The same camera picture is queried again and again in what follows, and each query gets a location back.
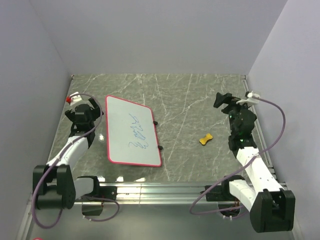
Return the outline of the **yellow bone shaped eraser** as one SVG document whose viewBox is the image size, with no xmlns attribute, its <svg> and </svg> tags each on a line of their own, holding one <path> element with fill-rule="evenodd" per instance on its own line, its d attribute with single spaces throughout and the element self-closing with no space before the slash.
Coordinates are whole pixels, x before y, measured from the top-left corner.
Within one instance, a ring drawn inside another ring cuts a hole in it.
<svg viewBox="0 0 320 240">
<path fill-rule="evenodd" d="M 205 146 L 212 139 L 213 139 L 213 136 L 210 133 L 207 133 L 204 137 L 199 139 L 199 142 L 202 146 Z"/>
</svg>

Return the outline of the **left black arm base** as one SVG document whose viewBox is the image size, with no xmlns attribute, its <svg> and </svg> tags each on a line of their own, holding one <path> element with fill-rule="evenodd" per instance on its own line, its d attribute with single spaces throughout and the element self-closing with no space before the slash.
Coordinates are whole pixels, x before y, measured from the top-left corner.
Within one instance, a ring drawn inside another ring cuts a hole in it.
<svg viewBox="0 0 320 240">
<path fill-rule="evenodd" d="M 115 201 L 117 198 L 117 194 L 118 194 L 118 188 L 114 185 L 100 186 L 97 192 L 89 193 L 81 197 L 78 197 L 75 201 L 76 202 L 89 202 L 89 201 L 97 202 L 99 201 L 99 199 L 103 199 L 103 200 L 100 200 L 101 202 L 102 201 L 105 202 L 106 199 Z"/>
</svg>

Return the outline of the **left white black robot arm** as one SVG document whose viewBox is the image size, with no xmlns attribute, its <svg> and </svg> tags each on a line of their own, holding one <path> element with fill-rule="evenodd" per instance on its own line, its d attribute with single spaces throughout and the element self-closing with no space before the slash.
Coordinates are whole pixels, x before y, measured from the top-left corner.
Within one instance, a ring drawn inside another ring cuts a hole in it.
<svg viewBox="0 0 320 240">
<path fill-rule="evenodd" d="M 72 122 L 67 143 L 45 165 L 37 165 L 32 173 L 32 207 L 42 209 L 71 209 L 78 198 L 72 169 L 91 147 L 95 130 L 104 115 L 100 103 L 87 93 L 69 97 L 89 97 L 89 103 L 80 103 L 64 114 Z"/>
</svg>

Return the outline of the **pink framed whiteboard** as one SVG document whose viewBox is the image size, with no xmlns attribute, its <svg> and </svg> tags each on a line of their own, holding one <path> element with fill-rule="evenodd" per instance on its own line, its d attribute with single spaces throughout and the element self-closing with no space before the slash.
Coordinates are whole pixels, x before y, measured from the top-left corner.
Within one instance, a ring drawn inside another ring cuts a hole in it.
<svg viewBox="0 0 320 240">
<path fill-rule="evenodd" d="M 113 164 L 161 167 L 156 124 L 150 107 L 105 97 L 107 158 Z"/>
</svg>

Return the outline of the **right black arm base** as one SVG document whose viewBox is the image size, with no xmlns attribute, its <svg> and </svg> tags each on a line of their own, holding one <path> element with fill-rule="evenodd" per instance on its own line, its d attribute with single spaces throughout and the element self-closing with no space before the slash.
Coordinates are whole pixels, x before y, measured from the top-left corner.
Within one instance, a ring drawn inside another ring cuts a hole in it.
<svg viewBox="0 0 320 240">
<path fill-rule="evenodd" d="M 205 185 L 204 190 L 199 193 L 200 198 L 205 198 L 207 202 L 233 202 L 241 200 L 243 195 L 236 188 L 232 189 L 229 183 L 217 185 L 207 193 L 204 193 L 210 188 L 210 185 Z"/>
</svg>

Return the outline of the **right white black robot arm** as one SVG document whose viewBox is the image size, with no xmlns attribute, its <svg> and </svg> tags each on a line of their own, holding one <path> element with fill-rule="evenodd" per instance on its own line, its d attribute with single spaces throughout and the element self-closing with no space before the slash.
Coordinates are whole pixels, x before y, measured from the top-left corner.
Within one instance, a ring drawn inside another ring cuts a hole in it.
<svg viewBox="0 0 320 240">
<path fill-rule="evenodd" d="M 222 182 L 220 193 L 226 200 L 236 197 L 248 210 L 257 233 L 291 231 L 294 226 L 296 198 L 271 174 L 261 157 L 252 131 L 257 116 L 250 107 L 259 103 L 259 95 L 247 92 L 241 99 L 231 93 L 217 93 L 214 108 L 225 104 L 222 113 L 229 118 L 229 149 L 245 170 L 250 184 L 235 174 Z"/>
</svg>

